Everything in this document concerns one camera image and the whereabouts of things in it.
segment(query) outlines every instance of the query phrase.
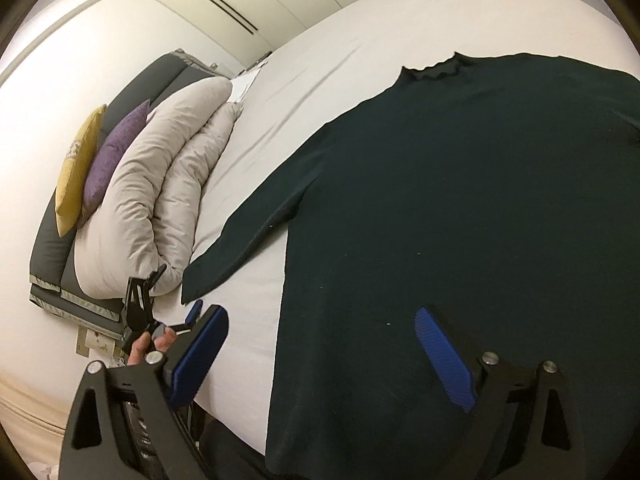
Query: silver screw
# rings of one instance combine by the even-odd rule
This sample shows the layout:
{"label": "silver screw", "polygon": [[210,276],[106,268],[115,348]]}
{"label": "silver screw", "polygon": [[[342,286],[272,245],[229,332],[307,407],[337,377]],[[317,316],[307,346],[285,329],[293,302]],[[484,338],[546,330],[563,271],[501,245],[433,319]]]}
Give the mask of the silver screw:
{"label": "silver screw", "polygon": [[485,352],[482,354],[482,362],[486,365],[497,365],[500,358],[495,352]]}
{"label": "silver screw", "polygon": [[90,374],[97,374],[100,370],[102,370],[102,361],[91,361],[86,368]]}
{"label": "silver screw", "polygon": [[542,363],[542,369],[548,374],[555,374],[558,371],[558,365],[553,361],[545,361]]}
{"label": "silver screw", "polygon": [[162,352],[159,352],[158,350],[154,350],[153,352],[149,352],[145,356],[145,361],[150,365],[154,365],[162,361],[163,357],[164,357],[164,354],[162,354]]}

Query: sweater sleeve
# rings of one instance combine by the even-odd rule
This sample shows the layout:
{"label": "sweater sleeve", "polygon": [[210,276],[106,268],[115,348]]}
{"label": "sweater sleeve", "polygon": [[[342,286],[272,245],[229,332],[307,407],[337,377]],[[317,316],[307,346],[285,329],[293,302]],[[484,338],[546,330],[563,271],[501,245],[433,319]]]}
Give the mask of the sweater sleeve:
{"label": "sweater sleeve", "polygon": [[319,174],[329,126],[325,124],[277,167],[226,220],[220,238],[187,266],[182,303],[225,282],[270,232],[296,215],[306,189]]}

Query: finger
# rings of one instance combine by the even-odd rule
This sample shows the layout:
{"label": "finger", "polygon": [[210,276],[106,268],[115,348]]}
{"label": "finger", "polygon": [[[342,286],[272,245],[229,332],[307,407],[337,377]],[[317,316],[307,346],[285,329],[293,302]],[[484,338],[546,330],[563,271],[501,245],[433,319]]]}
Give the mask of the finger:
{"label": "finger", "polygon": [[175,333],[175,330],[173,328],[170,328],[168,326],[164,327],[164,334],[154,339],[156,350],[166,352],[169,348],[171,348],[171,345],[175,342],[177,337],[178,335],[177,333]]}
{"label": "finger", "polygon": [[151,334],[149,332],[143,333],[138,339],[131,345],[131,354],[127,360],[127,365],[137,365],[141,363],[145,358],[146,349],[151,343]]}
{"label": "finger", "polygon": [[175,330],[170,326],[164,327],[164,333],[166,334],[167,341],[172,344],[177,339],[178,335],[175,333]]}

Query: pillow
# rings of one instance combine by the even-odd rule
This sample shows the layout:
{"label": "pillow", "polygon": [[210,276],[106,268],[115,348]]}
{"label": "pillow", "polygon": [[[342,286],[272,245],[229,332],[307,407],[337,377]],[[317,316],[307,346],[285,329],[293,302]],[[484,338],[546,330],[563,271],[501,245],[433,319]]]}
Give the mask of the pillow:
{"label": "pillow", "polygon": [[82,188],[94,159],[98,131],[106,109],[107,105],[102,105],[86,118],[62,163],[56,187],[56,224],[61,238],[71,231],[80,215]]}
{"label": "pillow", "polygon": [[[182,180],[183,168],[191,173],[192,162],[198,165],[193,168],[194,175],[199,178],[205,173],[208,177],[209,170],[202,166],[215,164],[233,127],[229,119],[235,115],[228,107],[225,114],[214,114],[230,95],[231,82],[223,77],[208,77],[185,86],[158,105],[153,118],[131,143],[113,172],[102,204],[76,233],[76,278],[90,298],[123,298],[130,276],[148,276],[162,264],[167,264],[167,269],[151,294],[165,294],[180,285],[181,262],[188,263],[193,249],[195,222],[190,219],[198,216],[202,192],[193,192],[193,179],[188,176],[184,186],[168,180],[172,175]],[[202,136],[206,142],[198,140],[191,145],[190,139],[199,135],[210,118],[213,132]],[[185,147],[193,154],[185,152]],[[172,190],[170,197],[167,191],[162,192],[167,189]],[[160,196],[167,198],[166,208],[158,207]],[[171,256],[180,250],[188,254],[174,260],[159,251],[156,214],[184,222],[182,228],[166,232],[163,250],[174,243]]]}
{"label": "pillow", "polygon": [[158,254],[171,271],[177,271],[178,280],[171,284],[158,282],[160,287],[152,289],[154,296],[169,292],[182,281],[182,273],[193,254],[202,186],[225,149],[241,111],[242,105],[238,103],[220,106],[185,143],[167,171],[154,205],[151,227]]}
{"label": "pillow", "polygon": [[78,227],[82,227],[89,216],[95,213],[102,203],[107,186],[133,140],[146,126],[146,116],[149,114],[149,100],[129,112],[107,136],[107,140],[98,151],[91,164],[84,183],[82,193],[82,211]]}

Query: white duvet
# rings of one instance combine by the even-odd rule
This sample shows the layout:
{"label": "white duvet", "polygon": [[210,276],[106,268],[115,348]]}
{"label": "white duvet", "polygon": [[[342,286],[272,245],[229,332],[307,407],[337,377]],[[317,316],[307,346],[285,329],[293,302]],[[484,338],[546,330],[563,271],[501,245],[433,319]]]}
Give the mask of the white duvet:
{"label": "white duvet", "polygon": [[220,158],[240,105],[223,77],[191,84],[151,114],[118,164],[104,201],[78,230],[76,276],[92,298],[122,298],[130,276],[167,268],[152,289],[165,294],[189,263],[202,186]]}

